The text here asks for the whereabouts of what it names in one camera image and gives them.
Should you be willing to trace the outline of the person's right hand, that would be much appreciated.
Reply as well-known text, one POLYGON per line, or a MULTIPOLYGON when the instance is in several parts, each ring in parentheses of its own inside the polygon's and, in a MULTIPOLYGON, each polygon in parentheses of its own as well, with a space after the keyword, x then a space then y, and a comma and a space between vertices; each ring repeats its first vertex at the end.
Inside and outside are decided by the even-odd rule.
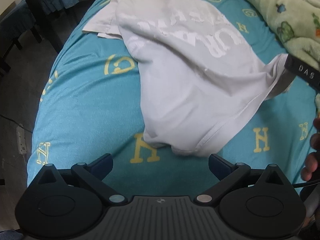
POLYGON ((310 146, 314 152, 308 154, 305 159, 304 167, 301 171, 301 177, 304 181, 310 181, 317 168, 319 168, 319 118, 313 121, 313 126, 317 129, 317 133, 310 138, 310 146))

